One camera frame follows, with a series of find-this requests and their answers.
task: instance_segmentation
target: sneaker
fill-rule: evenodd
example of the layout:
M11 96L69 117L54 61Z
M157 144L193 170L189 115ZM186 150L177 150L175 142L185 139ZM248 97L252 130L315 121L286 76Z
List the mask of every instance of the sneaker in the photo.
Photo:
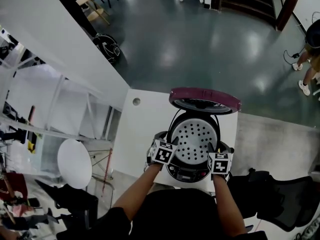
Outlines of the sneaker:
M304 82L302 80L300 80L298 82L298 85L299 85L300 89L303 91L305 96L309 96L310 95L309 86L308 85L304 85Z
M292 64L292 68L297 71L297 70L302 70L302 64L300 64L300 66L298 66L298 63L293 63Z

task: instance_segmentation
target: perforated steamer tray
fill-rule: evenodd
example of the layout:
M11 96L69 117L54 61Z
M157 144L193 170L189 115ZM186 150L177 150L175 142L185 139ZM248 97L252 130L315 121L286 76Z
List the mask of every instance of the perforated steamer tray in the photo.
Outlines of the perforated steamer tray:
M197 182L210 172L207 166L208 145L216 151L220 129L211 115L232 114L240 109L240 101L226 93L201 88L174 88L170 103L185 113L178 116L167 134L172 142L179 137L178 147L167 170L182 182Z

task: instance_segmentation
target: black shirt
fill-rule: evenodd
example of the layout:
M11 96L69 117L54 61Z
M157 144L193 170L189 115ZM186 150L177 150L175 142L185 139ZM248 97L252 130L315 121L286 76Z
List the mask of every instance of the black shirt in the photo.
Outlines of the black shirt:
M124 210L112 208L88 233L90 239L108 238L210 238L226 237L214 198L198 189L159 190L148 194L131 223ZM263 231L238 235L236 240L266 240Z

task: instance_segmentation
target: black office chair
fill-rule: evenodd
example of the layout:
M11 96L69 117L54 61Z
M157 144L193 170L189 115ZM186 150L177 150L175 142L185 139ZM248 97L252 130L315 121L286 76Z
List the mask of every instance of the black office chair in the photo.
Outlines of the black office chair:
M90 229L98 218L98 198L82 189L75 189L68 184L57 188L49 186L37 179L35 182L54 200L56 208L65 208L71 215L62 215L62 219L68 228L73 225Z
M311 177L279 181L266 171L251 170L231 177L228 186L244 219L257 214L287 232L308 224L320 202Z

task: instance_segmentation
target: concrete floor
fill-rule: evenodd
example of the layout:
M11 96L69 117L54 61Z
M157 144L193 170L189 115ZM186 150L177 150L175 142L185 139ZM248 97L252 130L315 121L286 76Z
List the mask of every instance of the concrete floor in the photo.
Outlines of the concrete floor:
M279 12L280 1L275 4ZM293 17L278 32L243 13L205 9L199 0L111 0L111 5L102 4L111 26L92 24L120 43L123 56L115 69L132 88L215 89L241 99L244 113L320 127L317 98L298 88L308 65L295 72L283 59L284 50L292 55L304 45Z

